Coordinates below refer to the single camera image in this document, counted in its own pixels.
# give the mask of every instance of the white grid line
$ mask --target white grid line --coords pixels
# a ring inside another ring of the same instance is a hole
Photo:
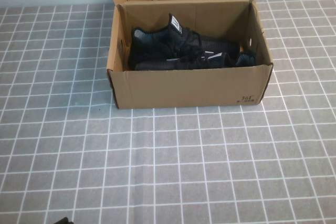
[[[178,164],[178,171],[179,171],[179,191],[180,191],[180,204],[181,204],[181,223],[184,224],[184,217],[183,217],[183,199],[182,199],[182,183],[181,183],[181,163],[180,163],[180,143],[179,139],[179,132],[177,130],[177,109],[174,108],[175,112],[175,132],[176,132],[176,144],[177,144],[177,164]]]
[[[64,44],[64,39],[65,39],[65,33],[64,33],[64,37],[63,37],[63,41],[62,41],[62,46],[63,46],[63,44]],[[62,52],[62,49],[60,50],[59,55],[58,55],[57,67],[58,67],[58,64],[59,64],[60,57],[61,57],[61,52]],[[52,86],[54,85],[55,77],[56,77],[56,72],[54,73],[54,76],[53,76],[53,83],[52,83]],[[51,91],[52,91],[52,89],[50,89],[50,93],[49,93],[49,96],[48,96],[47,107],[48,107],[49,102],[50,102]],[[46,114],[47,114],[47,110],[46,110],[45,113],[44,113],[43,122],[42,122],[42,125],[41,125],[41,131],[42,131],[43,125],[44,125],[44,123],[45,123],[45,117],[46,117]],[[63,132],[62,132],[62,138],[61,138],[61,140],[60,140],[60,144],[59,144],[58,154],[57,154],[56,163],[55,163],[55,170],[54,170],[54,173],[53,173],[53,179],[52,179],[52,181],[51,181],[51,191],[50,191],[49,196],[48,196],[47,210],[49,209],[50,201],[51,201],[51,196],[52,196],[52,194],[53,194],[52,188],[54,187],[54,182],[55,182],[55,177],[56,177],[56,170],[57,170],[57,165],[58,165],[58,160],[59,160],[59,152],[60,152],[60,150],[61,150],[61,146],[62,146],[63,135],[64,135],[64,129],[63,129]]]
[[[236,198],[236,193],[235,193],[235,187],[234,187],[234,183],[233,183],[233,179],[232,179],[232,173],[231,173],[231,167],[230,167],[230,160],[229,160],[229,154],[227,151],[227,143],[226,143],[226,137],[225,137],[225,133],[224,133],[224,127],[223,127],[223,120],[222,120],[222,114],[220,112],[220,107],[218,106],[218,114],[219,114],[219,118],[220,118],[220,124],[222,127],[222,135],[223,135],[223,141],[224,141],[224,147],[225,147],[225,155],[226,155],[226,160],[228,162],[228,169],[229,169],[229,174],[230,174],[230,182],[231,182],[231,187],[232,187],[232,191],[233,191],[233,199],[235,202],[235,208],[236,208],[236,215],[237,215],[237,221],[238,223],[240,223],[240,217],[239,217],[239,213],[238,213],[238,204],[237,204],[237,198]]]
[[[30,89],[29,89],[29,94],[31,94],[31,90],[32,90],[32,87],[33,87],[33,85],[31,85],[30,86]],[[26,108],[27,108],[27,105],[28,105],[28,99],[27,99],[27,101],[26,101],[26,104],[25,104],[25,109],[24,109],[24,112],[25,112],[25,110],[26,110]],[[16,137],[15,137],[15,141],[14,142],[16,142],[16,140],[17,140],[17,137],[18,137],[18,134],[19,134],[19,132],[20,132],[20,128],[21,128],[21,124],[19,125],[19,127],[18,127],[18,130],[17,130],[17,135],[16,135]],[[36,154],[36,152],[37,152],[37,148],[38,148],[38,143],[39,143],[39,140],[37,140],[37,143],[36,143],[36,147],[35,147],[35,150],[34,150],[34,154]],[[33,156],[33,160],[32,160],[32,162],[31,162],[31,165],[30,165],[30,172],[33,170],[33,165],[34,165],[34,160],[35,160],[35,157],[36,157],[36,155],[34,155]],[[19,221],[20,221],[20,218],[21,218],[21,212],[23,211],[23,205],[24,205],[24,202],[25,202],[25,198],[26,198],[26,191],[27,191],[27,189],[28,189],[28,183],[29,183],[29,179],[30,179],[30,175],[31,175],[31,173],[29,173],[29,175],[28,175],[28,179],[27,179],[27,184],[26,184],[26,190],[25,190],[25,192],[24,192],[24,195],[23,195],[23,198],[22,198],[22,202],[21,202],[21,207],[20,207],[20,213],[19,213],[19,216],[18,216],[18,218],[17,218],[17,223],[19,224]]]
[[[328,54],[327,50],[325,49],[325,47],[323,47],[323,48],[324,48],[324,51],[326,52],[327,56],[329,56],[329,54]],[[329,101],[329,98],[328,98],[328,96],[326,95],[326,92],[325,92],[325,90],[324,90],[324,87],[323,87],[323,85],[321,84],[320,77],[318,76],[318,74],[317,74],[317,72],[316,72],[316,70],[315,70],[315,68],[314,68],[314,65],[313,65],[311,59],[310,59],[310,58],[308,58],[308,59],[309,59],[309,61],[310,61],[310,64],[313,66],[313,70],[314,70],[314,72],[315,72],[315,74],[316,74],[316,76],[317,76],[317,78],[318,78],[318,81],[320,82],[320,87],[321,87],[321,89],[322,89],[322,91],[323,91],[323,93],[324,93],[324,96],[325,96],[325,98],[326,98],[326,100],[327,100],[327,102],[328,102],[328,105],[329,105],[329,107],[332,107],[332,106],[331,106],[331,103],[330,103],[330,101]],[[333,69],[335,70],[335,66],[333,65],[333,63],[332,63],[332,61],[331,61],[330,58],[329,58],[329,61],[330,61],[331,65],[333,66]],[[300,82],[299,82],[299,87],[300,87],[302,93],[304,94],[304,91],[303,91],[303,88],[302,88]],[[306,102],[308,108],[310,108],[310,106],[309,106],[309,104],[308,104],[308,101],[307,101],[307,99],[306,99],[306,96],[304,95],[303,97],[304,97],[304,100],[305,100],[305,102]],[[312,120],[313,120],[313,123],[314,123],[314,125],[315,125],[316,131],[318,132],[318,135],[319,135],[319,138],[320,138],[320,140],[321,140],[321,144],[322,144],[322,146],[323,146],[324,152],[325,152],[326,156],[328,157],[328,153],[327,153],[327,150],[326,150],[326,148],[325,148],[325,146],[324,146],[324,143],[323,143],[323,141],[322,141],[321,133],[320,133],[318,127],[317,127],[317,124],[316,124],[316,122],[315,122],[315,118],[314,118],[314,116],[313,116],[311,110],[309,109],[308,111],[309,111],[310,116],[311,116],[311,118],[312,118]],[[331,110],[331,112],[332,112],[334,118],[336,119],[336,115],[335,115],[334,110]],[[333,166],[332,166],[332,163],[331,163],[331,160],[329,159],[329,157],[328,157],[328,161],[329,161],[329,164],[330,164],[330,166],[331,166],[332,172],[333,172],[334,175],[335,175],[335,170],[334,170],[334,168],[333,168]]]
[[[16,78],[17,73],[18,73],[18,69],[17,69],[17,72],[15,73],[15,77],[14,77],[14,79],[13,79],[13,83],[14,83],[14,80],[15,80],[15,78]],[[4,104],[4,108],[6,107],[6,104],[7,104],[8,100],[9,100],[9,97],[6,98],[6,102],[5,102],[5,104]],[[3,115],[4,115],[4,111],[1,113],[0,121],[1,121],[2,118],[3,118]],[[19,127],[18,127],[18,129],[17,129],[17,132],[16,132],[16,135],[15,135],[15,140],[14,140],[14,143],[13,143],[13,147],[12,147],[12,150],[11,150],[11,154],[13,154],[13,151],[14,151],[15,143],[16,143],[16,140],[17,140],[17,137],[18,137],[18,134],[19,134],[19,130],[20,130],[19,128],[20,128],[20,125],[19,125]],[[6,166],[6,170],[5,170],[4,178],[3,178],[3,181],[2,181],[2,183],[1,183],[0,192],[2,192],[3,186],[4,186],[4,184],[5,184],[5,178],[6,178],[6,174],[7,174],[7,172],[8,172],[9,165],[10,165],[10,163],[11,163],[11,160],[12,160],[12,157],[10,156],[9,159],[8,159],[7,166]],[[20,206],[20,210],[22,210],[23,203],[24,203],[24,199],[22,200],[22,204],[21,204],[21,206]]]
[[[250,150],[251,157],[252,157],[252,160],[253,160],[252,161],[253,168],[254,168],[254,172],[255,172],[256,178],[257,178],[257,184],[258,184],[259,194],[260,194],[261,202],[263,204],[263,210],[264,210],[266,222],[268,222],[268,216],[267,216],[267,212],[266,212],[266,207],[265,207],[263,192],[261,191],[259,176],[258,176],[258,173],[257,173],[257,167],[256,167],[256,163],[255,163],[254,156],[253,156],[253,151],[252,151],[252,147],[251,147],[250,138],[249,138],[248,132],[247,132],[247,127],[246,127],[245,117],[244,117],[244,113],[243,113],[243,108],[242,108],[241,105],[240,105],[240,111],[241,111],[242,117],[243,117],[243,123],[244,123],[245,133],[246,133],[246,136],[247,136],[247,142],[248,142],[249,150]]]
[[[268,122],[268,118],[267,118],[267,115],[266,115],[266,111],[265,111],[264,103],[261,102],[261,105],[262,105],[263,110],[264,110],[264,114],[265,114],[265,118],[266,118],[266,122],[267,122],[267,126],[268,126],[269,135],[270,135],[270,137],[271,137],[271,142],[273,143],[273,148],[274,148],[275,154],[276,154],[276,156],[277,156],[277,161],[278,161],[278,165],[279,165],[279,167],[280,167],[280,172],[281,172],[281,176],[282,176],[283,184],[284,184],[285,189],[286,189],[286,194],[287,194],[287,197],[290,198],[289,191],[288,191],[288,186],[287,186],[287,183],[286,183],[286,180],[285,180],[285,175],[284,175],[283,170],[282,170],[282,167],[281,167],[281,162],[280,162],[280,158],[279,158],[278,150],[277,150],[277,147],[276,147],[275,142],[274,142],[274,139],[273,139],[273,135],[272,135],[271,128],[270,128],[270,126],[269,126],[269,122]],[[293,209],[293,204],[292,204],[292,201],[291,201],[291,200],[289,200],[289,205],[290,205],[290,209],[291,209],[292,214],[293,214],[294,221],[295,221],[295,223],[298,223],[298,222],[296,221],[296,215],[295,215],[295,211],[294,211],[294,209]]]
[[[130,149],[132,148],[133,140],[133,109],[131,110],[131,134],[130,134]],[[132,152],[130,151],[130,160],[129,160],[129,173],[128,173],[128,191],[127,191],[127,215],[126,215],[126,224],[129,224],[130,219],[130,195],[131,195],[131,165],[132,165]]]
[[[210,209],[210,203],[209,203],[210,200],[209,200],[208,183],[207,183],[207,179],[206,179],[206,169],[205,169],[205,161],[204,161],[203,141],[202,141],[202,134],[201,134],[201,123],[199,121],[200,117],[199,117],[199,113],[198,113],[198,107],[196,107],[196,111],[197,111],[198,133],[199,133],[199,139],[201,141],[201,153],[202,153],[204,180],[205,180],[206,199],[207,199],[208,213],[209,213],[209,223],[212,224],[211,209]]]
[[[273,19],[275,20],[276,27],[278,28],[278,25],[277,25],[276,19],[275,19],[274,15],[273,15],[273,12],[272,12],[272,11],[271,11],[271,14],[272,14],[272,17],[273,17]],[[289,60],[290,60],[290,57],[289,57],[288,51],[287,51],[287,49],[285,49],[285,50],[286,50],[287,56],[288,56],[288,58],[289,58]],[[283,98],[283,97],[282,97],[282,99],[283,99],[283,103],[285,104],[285,108],[287,109],[287,106],[286,106],[285,100],[284,100],[284,98]],[[290,123],[292,124],[292,120],[291,120],[291,118],[290,118],[290,114],[289,114],[289,112],[288,112],[288,111],[287,111],[287,114],[288,114],[289,121],[290,121]],[[297,134],[296,134],[296,132],[295,132],[295,129],[294,129],[294,126],[293,126],[293,125],[292,125],[292,129],[293,129],[293,132],[294,132],[295,138],[296,138],[296,139],[298,139],[298,137],[297,137]],[[300,146],[300,145],[299,145],[299,149],[300,149],[301,156],[302,156],[302,157],[304,157],[304,155],[303,155],[303,152],[302,152],[302,149],[301,149],[301,146]],[[310,175],[310,173],[309,173],[309,169],[308,169],[308,167],[307,167],[307,163],[306,163],[305,159],[303,159],[303,163],[304,163],[304,166],[305,166],[305,168],[306,168],[306,172],[307,172],[307,174],[308,174],[308,175]],[[317,197],[317,193],[316,193],[316,190],[315,190],[315,188],[314,188],[314,184],[313,184],[313,182],[312,182],[312,179],[311,179],[311,177],[310,177],[310,176],[309,176],[309,181],[310,181],[311,187],[312,187],[312,189],[313,189],[314,195],[315,195],[315,197]],[[323,212],[322,212],[322,209],[321,209],[320,203],[319,203],[319,201],[317,200],[317,198],[316,198],[316,202],[317,202],[317,204],[318,204],[319,211],[320,211],[321,217],[322,217],[322,219],[323,219],[323,223],[324,223],[324,224],[326,224],[326,223],[325,223],[326,221],[325,221],[325,218],[324,218],[324,215],[323,215]]]

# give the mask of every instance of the black object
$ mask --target black object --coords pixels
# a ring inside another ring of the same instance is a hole
[[[72,221],[69,221],[68,217],[64,217],[63,219],[57,221],[54,224],[74,224]]]
[[[187,69],[209,69],[225,68],[228,66],[229,56],[227,53],[219,53],[212,56],[200,56],[192,61],[184,58],[170,59],[166,61],[145,61],[136,65],[135,70],[187,70]]]
[[[129,55],[129,67],[131,70],[140,70],[144,65],[137,66],[146,62],[149,67],[160,62],[156,68],[170,68],[174,64],[194,62],[198,66],[206,67],[207,64],[198,64],[202,59],[222,53],[231,61],[236,61],[240,47],[237,42],[219,41],[215,38],[206,37],[195,31],[180,26],[177,19],[169,14],[169,24],[153,33],[146,32],[141,28],[132,30],[132,45]],[[196,69],[191,65],[182,69]]]

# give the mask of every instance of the checkered mat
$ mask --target checkered mat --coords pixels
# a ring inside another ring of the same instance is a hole
[[[258,7],[262,103],[155,110],[114,105],[112,5],[0,8],[0,222],[335,223],[336,2]]]

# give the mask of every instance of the black sneaker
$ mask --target black sneaker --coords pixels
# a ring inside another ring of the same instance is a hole
[[[233,67],[252,67],[256,65],[256,53],[252,50],[241,52]]]
[[[131,70],[144,61],[181,58],[190,51],[207,51],[210,54],[226,52],[236,60],[239,55],[239,43],[219,41],[215,38],[199,35],[197,32],[180,26],[177,19],[169,14],[169,24],[153,33],[141,28],[132,30],[132,45],[129,56]],[[199,54],[191,53],[196,59]]]
[[[167,59],[164,61],[150,60],[141,62],[136,65],[136,71],[150,70],[190,70],[190,69],[209,69],[209,68],[225,68],[231,66],[230,58],[226,52],[210,56],[200,56],[192,61],[186,58]]]

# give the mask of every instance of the cardboard box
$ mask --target cardboard box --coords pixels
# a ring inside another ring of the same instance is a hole
[[[107,74],[120,109],[258,104],[273,68],[255,0],[113,0]],[[131,29],[165,27],[172,13],[201,35],[240,41],[257,51],[257,66],[129,71]]]

